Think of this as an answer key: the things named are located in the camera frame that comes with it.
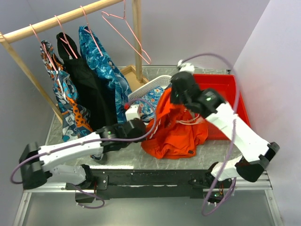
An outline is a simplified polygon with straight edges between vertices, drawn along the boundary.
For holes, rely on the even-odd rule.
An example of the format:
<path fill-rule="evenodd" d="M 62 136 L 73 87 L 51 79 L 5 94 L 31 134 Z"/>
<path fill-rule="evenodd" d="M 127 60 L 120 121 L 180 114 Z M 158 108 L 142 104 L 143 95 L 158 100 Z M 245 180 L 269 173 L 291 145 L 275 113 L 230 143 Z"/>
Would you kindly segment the pink wire hanger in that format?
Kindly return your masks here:
<path fill-rule="evenodd" d="M 101 16 L 103 20 L 129 45 L 129 47 L 135 52 L 135 56 L 138 57 L 138 59 L 141 59 L 141 61 L 144 61 L 146 64 L 150 65 L 152 63 L 151 57 L 146 52 L 146 50 L 143 49 L 142 43 L 141 43 L 141 2 L 139 0 L 134 0 L 132 3 L 132 6 L 134 6 L 134 12 L 132 15 L 133 18 L 133 26 L 132 27 L 128 20 L 127 20 L 127 11 L 126 11 L 126 1 L 123 0 L 123 14 L 121 16 L 118 16 L 116 14 L 108 13 L 105 11 L 101 12 Z M 109 21 L 109 17 L 123 20 L 125 22 L 125 25 L 127 26 L 128 30 L 132 34 L 134 38 L 134 43 L 130 43 L 130 41 L 121 34 L 121 32 Z"/>

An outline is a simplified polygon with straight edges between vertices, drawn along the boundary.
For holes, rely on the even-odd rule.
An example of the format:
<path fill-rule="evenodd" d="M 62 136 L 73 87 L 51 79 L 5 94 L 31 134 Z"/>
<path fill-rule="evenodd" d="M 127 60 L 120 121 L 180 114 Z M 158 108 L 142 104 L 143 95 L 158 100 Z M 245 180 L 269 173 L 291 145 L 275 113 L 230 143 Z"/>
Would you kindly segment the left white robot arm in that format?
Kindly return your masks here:
<path fill-rule="evenodd" d="M 104 153 L 118 151 L 132 142 L 142 141 L 146 126 L 138 118 L 124 124 L 105 126 L 85 137 L 57 145 L 28 144 L 20 159 L 22 185 L 25 190 L 38 188 L 48 181 L 65 182 L 89 189 L 94 177 L 89 166 L 66 166 L 68 160 L 84 156 L 101 158 Z"/>

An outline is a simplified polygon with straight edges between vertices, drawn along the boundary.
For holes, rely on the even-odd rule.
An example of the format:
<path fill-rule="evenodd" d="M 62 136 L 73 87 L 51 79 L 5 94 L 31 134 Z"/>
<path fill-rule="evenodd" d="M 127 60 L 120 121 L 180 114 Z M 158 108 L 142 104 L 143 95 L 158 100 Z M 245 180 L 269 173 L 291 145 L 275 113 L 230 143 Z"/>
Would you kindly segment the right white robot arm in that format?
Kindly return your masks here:
<path fill-rule="evenodd" d="M 171 78 L 170 102 L 185 106 L 199 114 L 221 131 L 241 152 L 241 156 L 213 164 L 206 176 L 210 187 L 217 187 L 228 178 L 242 177 L 256 182 L 279 151 L 279 145 L 257 135 L 235 112 L 230 103 L 216 90 L 201 90 L 189 72 Z"/>

